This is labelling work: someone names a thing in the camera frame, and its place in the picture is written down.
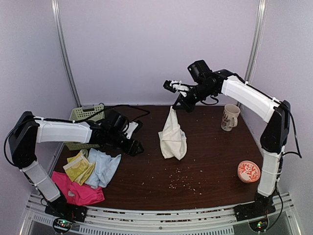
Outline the cream white towel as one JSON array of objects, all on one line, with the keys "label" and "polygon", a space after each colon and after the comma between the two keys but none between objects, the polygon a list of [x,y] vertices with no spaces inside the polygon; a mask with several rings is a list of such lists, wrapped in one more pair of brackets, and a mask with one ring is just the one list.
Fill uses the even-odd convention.
[{"label": "cream white towel", "polygon": [[163,130],[158,132],[158,137],[161,153],[165,159],[176,158],[180,161],[184,158],[187,153],[187,138],[179,125],[173,106],[169,109]]}]

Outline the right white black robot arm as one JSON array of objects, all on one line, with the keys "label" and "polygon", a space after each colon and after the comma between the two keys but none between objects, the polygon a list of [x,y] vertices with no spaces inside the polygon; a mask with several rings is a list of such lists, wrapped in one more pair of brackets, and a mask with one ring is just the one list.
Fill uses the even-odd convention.
[{"label": "right white black robot arm", "polygon": [[282,155],[287,143],[290,115],[287,101],[279,101],[253,88],[238,74],[228,70],[203,71],[191,73],[196,85],[186,85],[180,81],[169,81],[164,87],[171,92],[179,92],[174,104],[175,109],[192,112],[196,103],[209,96],[223,94],[257,114],[266,127],[260,137],[263,165],[261,178],[255,193],[251,212],[261,216],[269,209],[282,166]]}]

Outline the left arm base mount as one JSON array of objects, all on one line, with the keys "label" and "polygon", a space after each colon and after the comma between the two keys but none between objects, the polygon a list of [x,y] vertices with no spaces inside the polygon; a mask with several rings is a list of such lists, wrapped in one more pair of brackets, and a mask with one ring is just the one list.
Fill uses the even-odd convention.
[{"label": "left arm base mount", "polygon": [[45,208],[45,213],[55,217],[63,218],[69,221],[84,222],[88,208],[69,204],[66,201],[48,202]]}]

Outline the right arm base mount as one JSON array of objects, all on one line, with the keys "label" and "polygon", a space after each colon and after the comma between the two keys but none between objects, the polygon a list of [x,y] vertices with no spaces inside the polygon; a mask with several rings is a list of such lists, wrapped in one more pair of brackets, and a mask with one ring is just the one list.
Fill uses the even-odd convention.
[{"label": "right arm base mount", "polygon": [[234,208],[237,221],[250,220],[257,217],[264,217],[269,213],[276,212],[276,208],[272,201],[266,206],[262,206],[259,202],[251,202],[247,204],[239,204]]}]

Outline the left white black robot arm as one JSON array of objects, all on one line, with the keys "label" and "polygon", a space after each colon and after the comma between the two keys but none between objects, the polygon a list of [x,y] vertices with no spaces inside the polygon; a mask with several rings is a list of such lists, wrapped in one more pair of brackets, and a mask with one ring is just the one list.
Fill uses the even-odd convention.
[{"label": "left white black robot arm", "polygon": [[57,185],[37,161],[36,144],[42,142],[77,142],[109,145],[119,148],[130,156],[143,153],[144,148],[132,134],[141,128],[141,123],[132,121],[120,113],[110,110],[101,120],[61,120],[36,117],[25,111],[15,127],[7,135],[3,148],[9,148],[11,165],[17,167],[45,198],[51,209],[66,217],[70,206]]}]

